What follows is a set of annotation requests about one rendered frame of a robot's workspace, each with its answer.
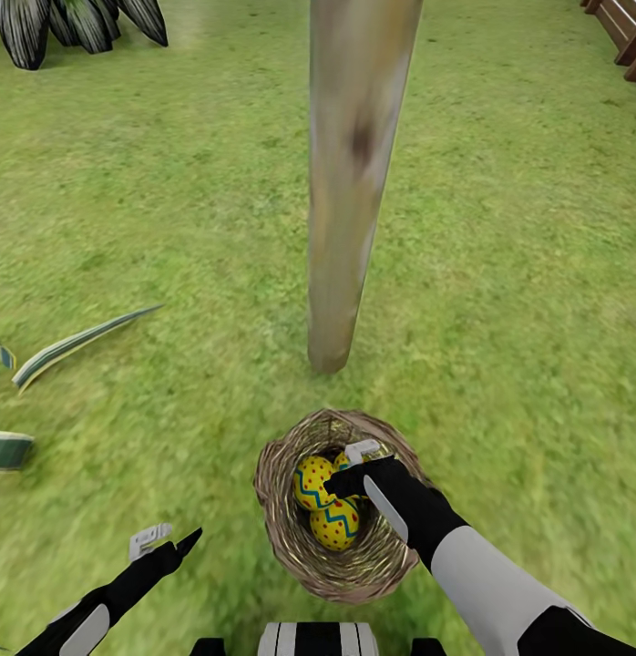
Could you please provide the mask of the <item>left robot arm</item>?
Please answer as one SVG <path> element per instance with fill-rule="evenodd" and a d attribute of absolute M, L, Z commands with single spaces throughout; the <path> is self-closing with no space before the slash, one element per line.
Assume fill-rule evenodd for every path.
<path fill-rule="evenodd" d="M 16 656 L 89 656 L 109 631 L 162 577 L 174 573 L 202 535 L 197 529 L 174 547 L 149 544 L 168 537 L 172 524 L 157 524 L 130 538 L 130 566 L 109 585 L 94 589 L 56 615 Z"/>

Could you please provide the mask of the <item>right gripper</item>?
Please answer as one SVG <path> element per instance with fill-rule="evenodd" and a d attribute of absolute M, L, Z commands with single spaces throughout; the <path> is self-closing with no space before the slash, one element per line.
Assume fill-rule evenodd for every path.
<path fill-rule="evenodd" d="M 330 476 L 330 480 L 323 483 L 324 489 L 329 495 L 344 499 L 346 497 L 364 497 L 363 492 L 357 486 L 357 473 L 362 466 L 352 466 L 344 471 L 337 471 Z"/>

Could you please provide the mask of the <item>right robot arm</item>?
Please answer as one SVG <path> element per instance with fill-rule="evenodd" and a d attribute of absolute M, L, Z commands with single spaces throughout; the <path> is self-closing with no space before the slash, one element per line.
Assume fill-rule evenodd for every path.
<path fill-rule="evenodd" d="M 374 439 L 345 447 L 348 469 L 323 483 L 329 495 L 366 497 L 445 592 L 487 656 L 636 656 L 598 631 L 573 604 L 523 571 L 448 504 L 411 477 Z"/>

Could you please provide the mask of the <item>easter egg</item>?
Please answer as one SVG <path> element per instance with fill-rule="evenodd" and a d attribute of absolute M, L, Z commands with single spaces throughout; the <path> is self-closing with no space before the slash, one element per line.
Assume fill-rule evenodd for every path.
<path fill-rule="evenodd" d="M 323 486 L 337 472 L 333 463 L 327 457 L 310 456 L 296 467 L 292 490 L 300 508 L 307 512 L 321 512 L 334 507 L 335 493 L 329 495 Z"/>
<path fill-rule="evenodd" d="M 337 498 L 334 507 L 308 512 L 315 538 L 333 551 L 348 549 L 361 530 L 361 509 L 356 497 Z"/>
<path fill-rule="evenodd" d="M 345 469 L 348 469 L 347 464 L 350 462 L 350 460 L 348 460 L 345 457 L 344 452 L 340 452 L 339 455 L 332 454 L 332 456 L 333 457 L 330 457 L 328 459 L 330 460 L 330 462 L 333 463 L 333 465 L 335 466 L 335 469 L 337 469 L 337 471 L 344 471 Z M 372 456 L 372 455 L 364 456 L 364 462 L 372 461 L 373 459 L 375 459 L 375 456 Z"/>

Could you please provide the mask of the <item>wicker basket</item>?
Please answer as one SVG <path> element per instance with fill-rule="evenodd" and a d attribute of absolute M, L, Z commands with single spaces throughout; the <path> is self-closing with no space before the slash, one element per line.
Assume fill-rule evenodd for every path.
<path fill-rule="evenodd" d="M 314 423 L 318 422 L 326 428 L 316 433 Z M 399 582 L 421 558 L 416 549 L 406 545 L 393 526 L 386 526 L 385 516 L 377 506 L 372 506 L 365 527 L 356 534 L 348 549 L 333 551 L 315 538 L 309 518 L 293 494 L 296 465 L 310 456 L 328 459 L 332 454 L 345 453 L 345 447 L 357 441 L 355 435 L 360 441 L 374 439 L 383 445 L 388 454 L 400 457 L 411 477 L 444 495 L 425 474 L 402 433 L 384 420 L 356 409 L 319 409 L 296 423 L 284 438 L 267 442 L 261 450 L 251 487 L 255 488 L 257 500 L 263 507 L 268 539 L 282 567 L 310 595 L 356 606 L 394 593 Z"/>

